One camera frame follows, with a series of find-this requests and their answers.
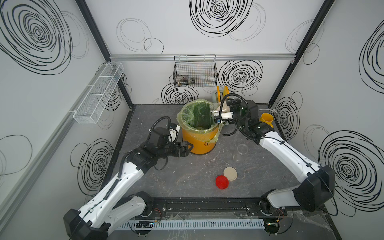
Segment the yellow trash bin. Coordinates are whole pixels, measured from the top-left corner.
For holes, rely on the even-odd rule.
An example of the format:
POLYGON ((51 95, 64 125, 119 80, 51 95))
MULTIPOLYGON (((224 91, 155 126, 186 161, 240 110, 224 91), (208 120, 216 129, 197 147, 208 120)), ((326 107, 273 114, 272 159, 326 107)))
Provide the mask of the yellow trash bin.
POLYGON ((219 138, 219 128, 209 130, 185 130, 182 129, 183 141, 193 145, 191 153, 204 155, 211 152, 219 138))

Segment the red jar lid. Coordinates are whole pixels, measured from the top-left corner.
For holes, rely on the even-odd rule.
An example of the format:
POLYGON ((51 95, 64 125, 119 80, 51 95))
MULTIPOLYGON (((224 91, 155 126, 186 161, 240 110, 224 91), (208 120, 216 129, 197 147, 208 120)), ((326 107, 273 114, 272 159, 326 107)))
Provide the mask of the red jar lid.
POLYGON ((217 188, 224 190, 229 186, 229 180, 224 175, 220 175, 215 180, 217 188))

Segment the cream jar lid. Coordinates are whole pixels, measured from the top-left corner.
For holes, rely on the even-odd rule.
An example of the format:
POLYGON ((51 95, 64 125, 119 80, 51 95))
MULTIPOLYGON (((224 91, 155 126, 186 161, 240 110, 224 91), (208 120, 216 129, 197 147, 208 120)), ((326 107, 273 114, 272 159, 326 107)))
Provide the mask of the cream jar lid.
POLYGON ((228 181, 235 181, 238 177, 238 173, 235 168, 227 167, 223 171, 223 175, 228 179, 228 181))

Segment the cream lid oatmeal jar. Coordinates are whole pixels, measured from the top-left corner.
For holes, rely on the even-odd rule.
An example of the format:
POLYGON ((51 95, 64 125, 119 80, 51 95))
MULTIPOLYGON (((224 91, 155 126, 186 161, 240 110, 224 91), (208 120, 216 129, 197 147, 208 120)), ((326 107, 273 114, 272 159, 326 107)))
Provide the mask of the cream lid oatmeal jar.
MULTIPOLYGON (((220 113, 220 107, 221 103, 213 103, 211 105, 211 114, 214 116, 218 116, 220 113)), ((227 103, 224 102, 223 107, 222 107, 222 114, 230 112, 230 107, 228 107, 227 103)))

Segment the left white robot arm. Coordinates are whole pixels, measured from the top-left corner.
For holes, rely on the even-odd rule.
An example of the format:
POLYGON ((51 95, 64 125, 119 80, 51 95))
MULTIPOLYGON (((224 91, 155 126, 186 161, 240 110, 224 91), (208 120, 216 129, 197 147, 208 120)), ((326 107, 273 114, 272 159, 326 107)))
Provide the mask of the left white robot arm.
POLYGON ((64 216, 67 235, 71 240, 106 240, 130 219, 149 216, 154 199, 141 191, 121 203, 126 192, 141 179, 158 160, 186 157, 192 144, 178 141, 180 126, 171 118, 159 118, 150 128, 145 142, 123 156, 118 173, 79 210, 70 209, 64 216))

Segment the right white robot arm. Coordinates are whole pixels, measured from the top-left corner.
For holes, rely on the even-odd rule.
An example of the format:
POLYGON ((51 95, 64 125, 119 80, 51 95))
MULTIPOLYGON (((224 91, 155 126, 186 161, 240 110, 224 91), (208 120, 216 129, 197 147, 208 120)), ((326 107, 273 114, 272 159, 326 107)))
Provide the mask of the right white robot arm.
POLYGON ((247 140, 275 156, 300 183, 296 187, 273 189, 260 197, 259 207, 265 216, 271 216, 282 207, 300 207, 308 212, 320 209, 329 200, 334 200, 335 172, 309 160, 269 124, 259 120, 258 106, 234 93, 223 95, 218 100, 219 108, 214 112, 216 123, 235 125, 247 140))

